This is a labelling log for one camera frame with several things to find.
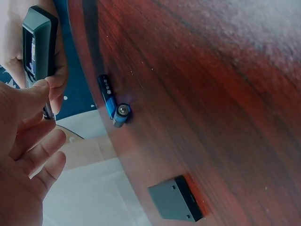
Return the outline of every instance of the blue battery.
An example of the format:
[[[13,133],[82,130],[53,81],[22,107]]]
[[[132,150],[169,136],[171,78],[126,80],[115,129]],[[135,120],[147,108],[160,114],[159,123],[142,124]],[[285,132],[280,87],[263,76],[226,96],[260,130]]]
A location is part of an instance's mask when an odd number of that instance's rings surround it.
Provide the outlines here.
[[[102,74],[98,76],[97,81],[109,114],[109,118],[113,119],[117,104],[109,82],[108,75]]]
[[[127,121],[130,113],[131,113],[131,108],[129,105],[127,104],[118,105],[114,114],[113,125],[116,128],[122,127],[123,124]]]

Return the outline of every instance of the finger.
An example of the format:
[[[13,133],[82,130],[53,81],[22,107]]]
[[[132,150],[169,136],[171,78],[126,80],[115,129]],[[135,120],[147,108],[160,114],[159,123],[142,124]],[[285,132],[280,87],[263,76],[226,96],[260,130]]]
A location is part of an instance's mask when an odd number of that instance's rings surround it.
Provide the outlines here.
[[[58,98],[59,96],[61,96],[66,88],[67,85],[67,80],[63,81],[63,83],[61,84],[61,80],[62,78],[66,78],[67,75],[54,75],[54,76],[49,76],[47,77],[45,80],[48,81],[49,85],[50,85],[50,93],[49,93],[49,99],[54,100],[56,98]]]
[[[51,108],[54,114],[58,114],[61,110],[62,103],[63,103],[63,94],[59,96],[57,99],[52,100],[51,103]]]
[[[57,181],[66,164],[63,152],[56,152],[46,163],[40,173],[32,178],[40,199],[44,200],[51,186]]]
[[[44,79],[37,81],[29,89],[16,89],[14,101],[17,103],[20,119],[32,117],[40,112],[48,101],[48,95],[49,84]]]
[[[19,123],[17,133],[23,132],[24,130],[29,129],[30,127],[36,126],[43,119],[43,113],[39,112],[35,116],[24,119]]]
[[[44,164],[66,141],[65,133],[56,129],[33,149],[23,154],[17,162],[21,170],[28,176]]]
[[[21,88],[25,88],[25,72],[22,63],[22,27],[12,21],[5,23],[5,34],[0,63]]]
[[[25,88],[25,72],[21,60],[14,58],[11,61],[5,63],[3,67],[5,68],[5,70],[7,70],[7,72],[11,75],[11,77],[20,88]]]
[[[41,139],[43,139],[49,132],[55,128],[54,120],[42,120],[35,127],[29,128],[22,133],[18,134],[9,153],[9,156],[17,160],[35,146]]]

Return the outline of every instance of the wooden surface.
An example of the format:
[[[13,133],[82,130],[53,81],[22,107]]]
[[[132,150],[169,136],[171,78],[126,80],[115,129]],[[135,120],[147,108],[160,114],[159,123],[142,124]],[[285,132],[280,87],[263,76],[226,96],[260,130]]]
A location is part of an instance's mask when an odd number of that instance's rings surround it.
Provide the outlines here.
[[[153,226],[301,225],[301,3],[70,0],[77,51]],[[131,121],[114,129],[95,76]],[[198,223],[163,220],[147,187],[191,176]]]

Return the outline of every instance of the white floor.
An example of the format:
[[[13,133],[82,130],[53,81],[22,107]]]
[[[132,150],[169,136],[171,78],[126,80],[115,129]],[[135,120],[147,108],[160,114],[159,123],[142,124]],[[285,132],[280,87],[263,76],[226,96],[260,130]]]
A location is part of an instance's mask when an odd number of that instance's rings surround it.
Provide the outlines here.
[[[81,126],[69,119],[58,124],[83,138],[105,131],[101,120],[88,135],[83,128],[95,123]],[[43,226],[151,226],[118,158],[106,159],[96,139],[67,144],[62,150],[67,165],[44,201]]]

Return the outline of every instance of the black plastic piece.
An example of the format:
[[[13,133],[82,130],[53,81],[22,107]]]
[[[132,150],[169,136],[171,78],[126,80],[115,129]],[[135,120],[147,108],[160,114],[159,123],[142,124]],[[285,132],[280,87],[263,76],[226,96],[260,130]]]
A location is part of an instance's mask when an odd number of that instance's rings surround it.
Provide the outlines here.
[[[163,219],[197,222],[203,214],[183,175],[148,188]]]

